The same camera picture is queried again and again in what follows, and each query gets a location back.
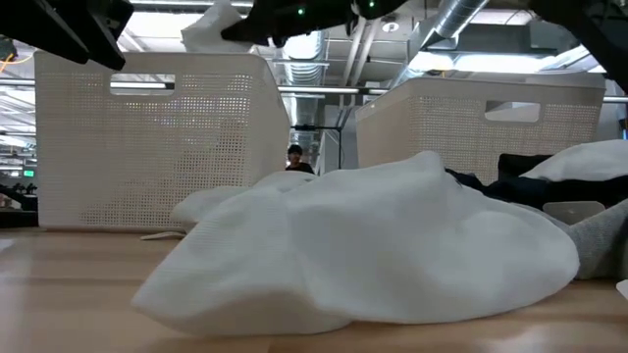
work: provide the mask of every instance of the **wooden table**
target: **wooden table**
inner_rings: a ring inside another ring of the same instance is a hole
[[[628,301],[614,283],[594,281],[529,308],[457,324],[188,337],[129,306],[176,244],[136,235],[0,232],[0,352],[628,352]]]

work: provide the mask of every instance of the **basket handle hole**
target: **basket handle hole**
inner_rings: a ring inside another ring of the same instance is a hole
[[[484,116],[491,122],[535,123],[540,115],[539,103],[487,101]]]
[[[169,96],[175,92],[175,75],[113,74],[109,89],[114,95]]]

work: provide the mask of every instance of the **black fabric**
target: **black fabric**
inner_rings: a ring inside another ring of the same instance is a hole
[[[446,170],[463,185],[485,196],[542,210],[549,202],[597,201],[606,208],[628,198],[628,176],[606,181],[547,181],[528,177],[510,177],[484,186],[476,177]]]
[[[499,180],[510,177],[519,177],[526,174],[549,157],[551,157],[551,155],[520,156],[503,153],[499,155],[499,162],[497,163]]]
[[[312,166],[308,165],[307,163],[302,163],[302,162],[299,163],[298,166],[296,167],[287,166],[286,171],[304,172],[304,173],[314,174],[314,170],[312,170]]]

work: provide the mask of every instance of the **crumpled white fabric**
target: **crumpled white fabric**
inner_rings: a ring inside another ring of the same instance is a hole
[[[223,29],[241,20],[239,12],[229,0],[217,0],[194,24],[183,29],[181,35],[188,53],[247,53],[253,43],[232,42],[223,39]]]
[[[569,147],[522,177],[550,181],[604,181],[628,176],[628,141],[609,140]]]
[[[281,189],[262,180],[220,203],[132,305],[198,335],[316,333],[499,314],[578,271],[567,234],[461,186],[433,152]]]
[[[196,191],[175,206],[170,219],[190,232],[213,208],[248,189],[246,186],[218,186]]]

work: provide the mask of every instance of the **white perforated bin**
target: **white perforated bin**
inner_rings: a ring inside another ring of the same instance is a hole
[[[603,94],[601,86],[415,78],[357,111],[360,167],[430,150],[448,168],[491,182],[501,153],[553,154],[591,141]],[[488,101],[539,105],[490,112],[490,121]],[[517,116],[523,119],[495,121]],[[532,116],[535,122],[521,122]]]
[[[114,95],[112,71],[35,54],[42,227],[173,228],[191,192],[285,167],[288,114],[262,58],[126,57],[122,73],[175,75],[174,93]]]

